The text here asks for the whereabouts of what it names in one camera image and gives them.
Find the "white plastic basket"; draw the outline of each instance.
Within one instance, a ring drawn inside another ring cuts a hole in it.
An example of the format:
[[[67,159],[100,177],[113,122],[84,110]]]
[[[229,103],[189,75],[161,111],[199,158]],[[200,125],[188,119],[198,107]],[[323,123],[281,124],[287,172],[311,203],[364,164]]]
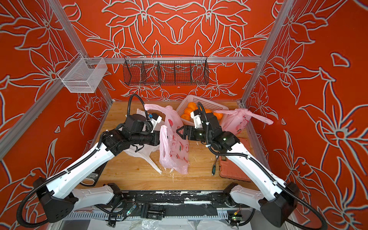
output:
[[[179,114],[179,117],[184,114],[184,110],[188,107],[189,102],[194,102],[196,104],[198,102],[201,102],[205,109],[210,109],[212,111],[214,111],[214,110],[229,110],[228,107],[223,106],[221,104],[218,104],[218,103],[215,103],[215,102],[212,102],[210,100],[206,100],[206,99],[194,96],[194,95],[188,95],[186,98],[184,98],[184,100],[180,103],[179,107],[176,109],[177,113]],[[227,114],[224,114],[223,117],[221,118],[221,120],[219,121],[220,126],[222,126],[223,121],[226,118],[227,118]],[[183,118],[180,118],[180,119],[183,121],[183,123],[185,125],[194,125],[192,118],[190,118],[190,121],[187,121]]]
[[[61,81],[71,93],[93,93],[107,71],[105,60],[101,58],[95,68],[90,68],[83,58],[77,63]]]

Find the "metal rail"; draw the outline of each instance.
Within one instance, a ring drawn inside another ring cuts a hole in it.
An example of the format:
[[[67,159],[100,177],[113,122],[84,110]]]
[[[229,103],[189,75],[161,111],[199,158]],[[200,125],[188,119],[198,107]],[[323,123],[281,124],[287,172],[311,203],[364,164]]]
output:
[[[126,57],[124,58],[111,58],[105,57],[106,64],[124,64],[125,60],[129,61],[189,61],[206,59],[206,57]],[[98,64],[101,60],[100,57],[85,58],[87,64]],[[207,63],[258,63],[261,61],[260,56],[254,57],[207,57]]]
[[[74,60],[62,75],[66,75],[76,64]],[[9,152],[15,143],[22,137],[52,99],[64,87],[63,83],[56,80],[50,88],[28,109],[28,111],[16,122],[16,124],[0,140],[0,160]]]

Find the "black cable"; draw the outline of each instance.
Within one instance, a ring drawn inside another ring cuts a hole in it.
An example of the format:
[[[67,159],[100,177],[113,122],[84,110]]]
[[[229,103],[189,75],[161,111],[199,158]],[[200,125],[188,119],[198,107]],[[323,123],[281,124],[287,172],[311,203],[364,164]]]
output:
[[[120,128],[121,128],[121,127],[123,127],[123,126],[124,126],[124,123],[120,123],[120,124],[118,124],[118,125],[116,126],[115,130],[120,129]]]
[[[128,204],[126,199],[124,199],[124,202],[125,202],[125,205],[124,205],[124,207],[123,207],[123,209],[122,209],[122,210],[123,210],[123,213],[124,213],[125,208],[127,207],[127,204]],[[117,203],[117,204],[116,204],[116,205],[111,209],[111,212],[114,212],[114,210],[115,210],[115,209],[116,209],[120,204],[121,204],[121,203]],[[109,223],[109,225],[110,225],[110,226],[113,226],[113,225],[112,225],[112,223],[111,223],[111,218],[112,218],[112,217],[114,217],[114,218],[115,218],[115,221],[116,221],[117,215],[109,215],[109,217],[108,217],[108,219],[107,219],[107,220],[108,220],[108,223]]]
[[[246,225],[247,223],[249,223],[251,221],[251,219],[254,216],[254,213],[255,213],[255,208],[252,210],[251,215],[248,217],[248,219],[246,221],[244,221],[242,223],[239,223],[239,225],[238,225],[238,223],[235,223],[235,222],[231,222],[230,221],[230,225],[232,225],[232,226],[244,226],[244,225]]]
[[[100,135],[100,139],[98,141],[97,144],[97,148],[100,148],[101,144],[102,144],[102,140],[103,140],[103,135],[106,132],[101,133]],[[38,187],[32,189],[27,196],[25,196],[25,198],[20,202],[18,209],[17,209],[17,222],[23,226],[23,227],[29,227],[29,228],[36,228],[39,227],[41,225],[44,225],[46,223],[48,223],[48,219],[38,222],[38,223],[28,223],[26,220],[24,220],[23,218],[23,208],[25,206],[25,204],[27,203],[27,201],[31,198],[31,196],[33,196],[38,190],[40,190],[42,187],[44,187],[45,185],[47,185],[48,183],[50,183],[51,181],[67,174],[67,171],[71,171],[73,169],[75,169],[76,167],[78,167],[79,165],[81,165],[82,163],[84,163],[86,160],[88,160],[89,158],[91,158],[95,153],[97,152],[97,149],[94,149],[88,156],[86,156],[85,158],[83,158],[80,162],[76,163],[75,165],[69,167],[67,170],[64,170],[62,172],[59,172],[58,174],[56,174],[55,176],[52,176],[51,178],[45,180],[42,184],[40,184]]]
[[[204,110],[203,108],[203,105],[198,102],[198,108],[201,107],[201,109]],[[205,115],[205,121],[206,122],[209,122],[207,117],[206,117],[206,114],[204,113]],[[206,143],[208,145],[208,149],[210,150],[211,153],[215,154],[215,155],[219,155],[219,156],[242,156],[242,157],[245,157],[246,159],[252,161],[253,163],[255,163],[265,174],[266,176],[272,181],[272,182],[275,182],[275,178],[270,174],[268,173],[268,171],[264,168],[264,166],[259,163],[257,160],[255,160],[254,158],[252,157],[249,157],[247,154],[244,154],[244,153],[219,153],[219,152],[216,152],[214,151],[210,144],[209,144],[209,140],[208,140],[208,131],[209,131],[209,126],[207,125],[206,126],[206,133],[205,133],[205,139],[206,139]],[[285,187],[283,187],[280,183],[277,182],[276,184],[283,192],[287,193],[289,196],[293,197],[294,199],[296,199],[300,204],[304,205],[305,207],[307,207],[310,211],[312,211],[317,217],[318,219],[321,221],[321,227],[320,228],[310,228],[310,227],[306,227],[306,226],[303,226],[303,225],[300,225],[298,223],[295,223],[294,221],[290,220],[290,219],[286,219],[287,222],[289,222],[290,224],[298,227],[298,228],[301,228],[303,230],[326,230],[327,229],[327,222],[326,220],[323,218],[323,216],[316,210],[314,209],[310,204],[306,203],[304,200],[300,199],[299,197],[295,196],[293,193],[291,193],[289,190],[287,190]]]
[[[133,100],[133,97],[136,97],[136,98],[138,98],[140,101],[141,101],[141,103],[142,103],[142,105],[143,105],[143,109],[144,109],[144,113],[146,114],[146,120],[147,121],[149,121],[149,117],[148,117],[148,112],[147,112],[147,110],[146,110],[146,108],[144,107],[144,101],[142,100],[142,98],[139,96],[139,95],[137,95],[137,94],[135,94],[135,93],[133,93],[132,95],[130,95],[130,97],[129,97],[129,101],[128,101],[128,108],[127,108],[127,117],[130,115],[130,107],[131,107],[131,104],[132,104],[132,100]],[[151,132],[152,130],[153,130],[153,125],[152,125],[152,123],[151,122],[148,122],[149,123],[149,132]]]
[[[134,201],[128,201],[128,202],[132,202],[134,205],[135,205],[135,208],[132,210],[132,212],[134,212],[134,210],[137,208],[137,204],[134,202]],[[131,213],[127,213],[126,215],[125,215],[125,217],[121,220],[121,221],[124,221],[129,215],[131,215],[132,214],[132,212]]]
[[[104,213],[106,214],[109,214],[109,215],[113,215],[113,216],[117,216],[117,215],[120,215],[120,214],[123,214],[124,211],[125,211],[125,208],[118,211],[118,212],[110,212],[108,210],[106,210],[105,208],[101,207],[101,205],[95,205],[98,209],[100,209],[101,211],[103,211]]]

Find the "plastic sheet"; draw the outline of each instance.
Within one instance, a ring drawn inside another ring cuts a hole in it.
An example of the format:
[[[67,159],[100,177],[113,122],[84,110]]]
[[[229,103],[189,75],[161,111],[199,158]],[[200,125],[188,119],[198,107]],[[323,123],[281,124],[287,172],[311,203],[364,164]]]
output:
[[[193,221],[184,218],[164,218],[163,220],[134,220],[118,221],[116,227],[107,225],[107,221],[91,219],[88,230],[195,230]],[[197,225],[197,230],[233,230],[236,227],[230,227],[219,220],[201,220]],[[248,223],[240,226],[239,230],[252,230]]]
[[[232,230],[237,229],[235,226],[230,227],[219,220],[201,220],[197,226],[197,230]],[[252,230],[251,223],[239,226],[239,230]]]

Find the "wooden tabletop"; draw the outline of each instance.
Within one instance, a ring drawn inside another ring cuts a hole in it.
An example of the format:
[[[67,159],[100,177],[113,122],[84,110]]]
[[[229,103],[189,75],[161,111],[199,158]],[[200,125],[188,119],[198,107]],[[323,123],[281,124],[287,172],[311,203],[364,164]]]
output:
[[[146,103],[154,103],[163,107],[171,105],[173,109],[176,109],[180,102],[154,101]],[[217,103],[227,106],[230,110],[238,108],[238,104],[235,101]],[[123,123],[127,113],[127,106],[127,102],[114,102],[102,125],[101,132],[114,129],[118,124]],[[131,114],[135,113],[137,108],[143,110],[142,104],[134,99],[131,105]],[[238,137],[247,138],[246,131],[243,131]],[[253,154],[252,147],[250,147],[249,151]],[[96,187],[107,183],[116,183],[121,190],[223,190],[230,183],[236,182],[245,188],[258,190],[253,182],[221,178],[219,176],[218,163],[216,174],[212,176],[212,165],[216,157],[200,142],[189,141],[190,165],[186,175],[182,175],[175,170],[172,172],[170,172],[170,169],[165,170],[159,163],[159,156],[159,151],[151,153],[151,159],[162,170],[162,174],[153,169],[144,159],[135,158],[122,152],[108,161]]]

